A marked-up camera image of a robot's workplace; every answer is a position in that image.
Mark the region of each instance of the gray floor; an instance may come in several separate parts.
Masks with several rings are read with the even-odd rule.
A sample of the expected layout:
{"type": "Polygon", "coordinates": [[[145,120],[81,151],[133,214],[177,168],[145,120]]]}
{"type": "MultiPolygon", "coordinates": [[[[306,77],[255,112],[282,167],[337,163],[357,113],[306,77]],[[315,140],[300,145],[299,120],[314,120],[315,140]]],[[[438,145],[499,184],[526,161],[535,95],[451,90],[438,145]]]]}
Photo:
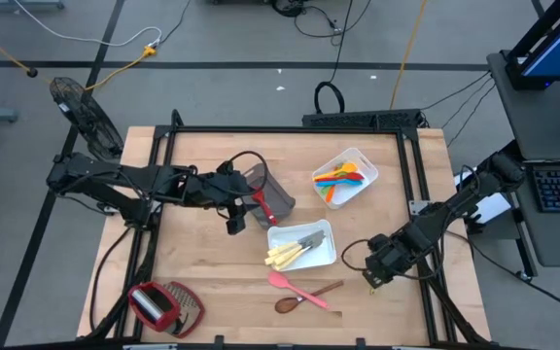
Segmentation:
{"type": "MultiPolygon", "coordinates": [[[[268,7],[241,0],[211,6],[192,0],[183,27],[160,50],[157,61],[333,61],[327,39],[305,38],[292,21],[268,7]]],[[[115,0],[67,1],[63,12],[40,12],[54,29],[100,38],[115,0]]],[[[342,22],[346,2],[313,1],[342,22]]],[[[362,9],[365,0],[356,0],[362,9]]],[[[143,26],[169,28],[184,1],[127,0],[115,32],[125,39],[143,26]]],[[[344,61],[399,62],[403,57],[419,0],[373,1],[363,21],[347,34],[344,61]]],[[[354,10],[352,18],[358,14],[354,10]]],[[[530,0],[435,0],[430,2],[409,59],[420,63],[484,64],[485,55],[509,48],[537,18],[530,0]]],[[[324,31],[317,14],[300,18],[303,27],[324,31]]],[[[108,50],[107,60],[131,60],[135,44],[108,50]]],[[[24,15],[0,13],[0,45],[22,59],[93,61],[94,44],[62,41],[24,15]]],[[[99,78],[111,70],[102,69],[99,78]]],[[[187,124],[299,125],[312,113],[312,91],[329,70],[134,69],[99,89],[95,97],[125,133],[131,125],[167,123],[178,108],[187,124]]],[[[40,69],[45,77],[67,76],[84,83],[89,69],[40,69]]],[[[407,71],[396,107],[421,107],[478,77],[477,72],[407,71]]],[[[345,94],[348,111],[387,109],[396,71],[342,70],[334,81],[345,94]]],[[[441,126],[470,91],[429,110],[441,126]]],[[[324,109],[333,98],[324,93],[324,109]]],[[[473,107],[470,103],[446,128],[453,137],[473,107]]],[[[57,111],[48,87],[24,73],[0,68],[0,107],[19,110],[20,120],[0,123],[0,315],[18,271],[38,212],[47,193],[45,177],[63,144],[67,121],[57,111]]],[[[449,150],[454,168],[474,164],[510,139],[498,94],[490,94],[449,150]]],[[[83,151],[83,141],[77,149],[83,151]]],[[[102,218],[75,203],[59,200],[14,321],[8,344],[72,339],[75,335],[102,228],[102,218]]],[[[486,253],[518,269],[512,241],[481,237],[486,253]]],[[[511,346],[560,349],[560,305],[512,280],[481,258],[475,261],[494,339],[511,346]]],[[[560,296],[560,268],[541,268],[536,279],[560,296]]]]}

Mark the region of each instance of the black fan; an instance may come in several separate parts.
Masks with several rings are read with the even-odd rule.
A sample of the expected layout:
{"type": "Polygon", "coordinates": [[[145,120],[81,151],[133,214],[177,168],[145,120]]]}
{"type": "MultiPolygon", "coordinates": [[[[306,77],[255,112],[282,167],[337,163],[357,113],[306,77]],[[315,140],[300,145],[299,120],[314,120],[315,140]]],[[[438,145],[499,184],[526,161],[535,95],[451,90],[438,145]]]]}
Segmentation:
{"type": "Polygon", "coordinates": [[[57,107],[84,136],[87,149],[95,157],[115,159],[121,156],[123,139],[103,109],[79,83],[70,78],[55,78],[49,90],[57,107]]]}

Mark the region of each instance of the pink plastic spoon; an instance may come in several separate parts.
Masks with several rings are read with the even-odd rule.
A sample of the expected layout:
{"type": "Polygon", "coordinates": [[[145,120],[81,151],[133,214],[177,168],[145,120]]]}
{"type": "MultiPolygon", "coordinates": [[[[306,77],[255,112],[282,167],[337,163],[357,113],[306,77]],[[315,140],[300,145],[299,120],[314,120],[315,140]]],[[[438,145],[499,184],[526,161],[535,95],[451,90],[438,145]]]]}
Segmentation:
{"type": "Polygon", "coordinates": [[[293,292],[299,294],[300,296],[307,298],[309,301],[312,301],[315,305],[319,306],[319,307],[323,307],[325,309],[328,308],[328,304],[317,298],[314,297],[310,294],[308,294],[307,292],[304,292],[302,290],[297,289],[296,287],[293,287],[291,285],[291,283],[289,283],[289,280],[287,279],[287,277],[285,277],[282,273],[278,272],[278,271],[271,271],[269,272],[269,284],[277,287],[277,288],[288,288],[290,290],[292,290],[293,292]]]}

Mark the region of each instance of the brown spatula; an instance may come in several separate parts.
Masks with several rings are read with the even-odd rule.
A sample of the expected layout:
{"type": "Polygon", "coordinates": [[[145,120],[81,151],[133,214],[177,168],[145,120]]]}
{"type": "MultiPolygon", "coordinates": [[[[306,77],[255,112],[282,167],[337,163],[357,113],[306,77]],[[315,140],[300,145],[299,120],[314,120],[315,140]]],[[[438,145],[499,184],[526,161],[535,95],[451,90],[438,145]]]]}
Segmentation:
{"type": "MultiPolygon", "coordinates": [[[[317,292],[312,293],[312,296],[318,296],[325,292],[329,292],[334,288],[340,287],[343,285],[343,281],[338,281],[334,284],[329,285],[326,288],[322,288],[317,292]]],[[[277,313],[287,313],[298,307],[298,305],[304,301],[304,297],[284,297],[281,298],[276,302],[275,309],[277,313]]]]}

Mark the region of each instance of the wooden table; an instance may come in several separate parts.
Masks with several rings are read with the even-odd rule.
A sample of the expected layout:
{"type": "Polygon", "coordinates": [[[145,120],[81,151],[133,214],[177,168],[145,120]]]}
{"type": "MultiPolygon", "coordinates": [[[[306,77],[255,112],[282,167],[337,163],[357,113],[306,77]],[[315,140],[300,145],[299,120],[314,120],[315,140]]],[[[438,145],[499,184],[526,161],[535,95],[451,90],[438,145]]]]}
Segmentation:
{"type": "MultiPolygon", "coordinates": [[[[145,166],[148,163],[154,129],[132,127],[128,131],[122,163],[145,166]]],[[[439,129],[421,129],[420,147],[432,200],[445,200],[455,193],[448,153],[439,129]]],[[[418,193],[411,147],[406,151],[418,193]]],[[[158,159],[163,159],[161,147],[158,159]]],[[[397,143],[393,135],[364,134],[257,134],[257,133],[179,133],[173,164],[195,164],[200,172],[214,171],[218,164],[243,150],[261,153],[273,176],[297,200],[291,217],[281,226],[292,226],[326,219],[332,224],[338,255],[348,243],[392,233],[408,220],[403,178],[397,143]],[[328,209],[311,185],[313,170],[350,147],[358,148],[377,166],[379,178],[359,196],[339,210],[328,209]]],[[[246,170],[253,157],[237,160],[235,168],[246,170]]],[[[347,268],[340,258],[331,265],[291,271],[288,277],[306,291],[315,291],[338,280],[344,286],[322,296],[331,311],[303,303],[288,314],[278,314],[273,305],[291,296],[287,290],[266,282],[269,268],[263,265],[267,250],[266,232],[251,215],[246,229],[235,236],[226,233],[224,220],[214,210],[166,206],[160,227],[153,280],[178,281],[195,291],[207,313],[200,326],[181,342],[213,342],[223,334],[226,343],[355,344],[357,337],[369,345],[427,345],[425,317],[419,284],[401,277],[369,294],[369,285],[359,272],[347,268]]],[[[451,229],[462,234],[463,225],[451,229]]],[[[120,217],[108,218],[98,248],[96,263],[123,232],[120,217]]],[[[111,308],[123,287],[132,234],[114,250],[103,267],[98,284],[95,318],[98,322],[111,308]]],[[[363,265],[365,246],[356,246],[348,261],[363,265]]],[[[481,295],[467,243],[449,236],[445,240],[448,292],[462,313],[482,336],[489,331],[481,295]]],[[[88,305],[82,314],[78,334],[87,334],[88,305]]],[[[443,322],[435,301],[440,339],[443,322]]],[[[131,334],[132,322],[127,322],[131,334]]],[[[144,341],[170,342],[166,333],[145,329],[144,341]]]]}

